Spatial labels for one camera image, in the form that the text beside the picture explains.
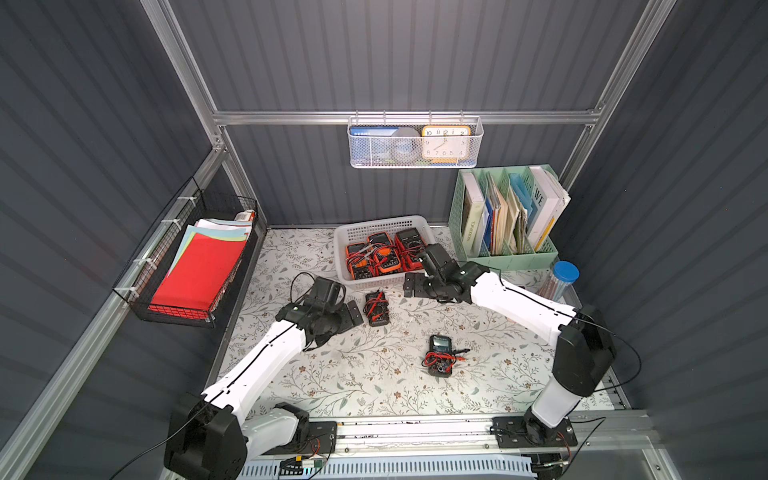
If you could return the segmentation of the small black multimeter back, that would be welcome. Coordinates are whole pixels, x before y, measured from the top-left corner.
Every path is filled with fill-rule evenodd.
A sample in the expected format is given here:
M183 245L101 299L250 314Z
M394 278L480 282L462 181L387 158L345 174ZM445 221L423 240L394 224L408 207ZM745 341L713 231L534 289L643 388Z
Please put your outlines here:
M371 327L383 327L390 323L389 302L381 290L365 295L363 311Z

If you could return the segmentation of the small black multimeter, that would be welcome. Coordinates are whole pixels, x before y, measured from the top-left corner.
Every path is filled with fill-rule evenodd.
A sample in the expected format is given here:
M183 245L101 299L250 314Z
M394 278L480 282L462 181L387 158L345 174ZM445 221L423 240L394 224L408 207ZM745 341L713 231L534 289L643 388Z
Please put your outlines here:
M431 335L421 366L431 376L449 378L453 374L454 365L465 361L464 354L469 352L469 349L454 349L452 340L447 336Z
M365 295L363 311L371 327L383 327L390 323L389 302L381 290Z

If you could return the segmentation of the red multimeter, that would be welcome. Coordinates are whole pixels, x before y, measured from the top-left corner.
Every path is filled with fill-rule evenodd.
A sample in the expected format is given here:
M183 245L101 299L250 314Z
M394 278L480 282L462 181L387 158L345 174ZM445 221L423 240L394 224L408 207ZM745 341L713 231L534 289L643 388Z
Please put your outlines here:
M375 248L389 248L392 246L392 241L387 233L380 232L368 237L368 243Z
M426 244L416 228L401 230L395 234L395 247L404 272L423 268L419 255Z

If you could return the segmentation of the orange multimeter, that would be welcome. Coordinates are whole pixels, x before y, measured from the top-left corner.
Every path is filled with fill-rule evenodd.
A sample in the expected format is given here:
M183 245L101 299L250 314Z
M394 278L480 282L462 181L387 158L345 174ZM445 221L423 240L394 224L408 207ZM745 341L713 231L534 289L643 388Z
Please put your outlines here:
M388 275L401 270L396 249L391 245L377 245L373 254L374 270L377 275Z
M375 276L370 259L373 247L369 243L352 243L346 246L346 266L353 280Z

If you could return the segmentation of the small black multimeter front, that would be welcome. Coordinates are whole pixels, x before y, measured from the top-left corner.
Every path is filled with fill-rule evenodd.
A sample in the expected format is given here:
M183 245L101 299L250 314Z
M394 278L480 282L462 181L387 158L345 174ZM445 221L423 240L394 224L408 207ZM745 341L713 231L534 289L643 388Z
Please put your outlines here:
M431 376L449 378L453 374L454 365L465 361L464 354L469 352L469 349L454 349L452 340L447 336L431 335L421 366Z

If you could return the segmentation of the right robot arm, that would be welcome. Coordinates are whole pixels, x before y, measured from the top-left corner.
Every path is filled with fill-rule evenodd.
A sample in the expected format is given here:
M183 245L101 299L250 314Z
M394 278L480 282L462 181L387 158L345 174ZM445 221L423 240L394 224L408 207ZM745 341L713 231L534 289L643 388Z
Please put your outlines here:
M549 436L582 399L596 392L617 350L597 312L541 297L476 262L458 263L438 243L417 254L424 272L408 273L404 295L439 303L467 303L526 328L554 349L550 379L524 414L532 437Z

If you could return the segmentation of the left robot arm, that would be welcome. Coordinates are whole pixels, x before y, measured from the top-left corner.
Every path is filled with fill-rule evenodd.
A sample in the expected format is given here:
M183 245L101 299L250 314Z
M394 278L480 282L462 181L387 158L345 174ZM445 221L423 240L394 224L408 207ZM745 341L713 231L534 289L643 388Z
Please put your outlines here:
M171 414L163 463L185 479L234 479L253 458L274 449L316 445L308 413L286 402L250 414L280 371L301 353L363 322L341 283L316 277L279 309L264 337L201 394L186 394Z

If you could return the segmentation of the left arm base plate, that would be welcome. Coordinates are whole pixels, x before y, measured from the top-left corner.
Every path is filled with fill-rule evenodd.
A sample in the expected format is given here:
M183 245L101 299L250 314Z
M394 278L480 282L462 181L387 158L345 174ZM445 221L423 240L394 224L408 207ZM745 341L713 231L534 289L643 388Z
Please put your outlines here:
M310 421L288 444L268 450L266 455L332 454L336 450L337 430L337 422Z

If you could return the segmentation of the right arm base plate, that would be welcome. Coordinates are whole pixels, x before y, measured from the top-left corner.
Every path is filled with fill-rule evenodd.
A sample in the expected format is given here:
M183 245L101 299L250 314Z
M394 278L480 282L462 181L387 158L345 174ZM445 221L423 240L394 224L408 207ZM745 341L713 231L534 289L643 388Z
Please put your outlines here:
M570 448L578 444L574 429L568 420L563 420L557 427L551 428L535 417L497 416L491 420L489 433L495 437L498 447L502 449Z

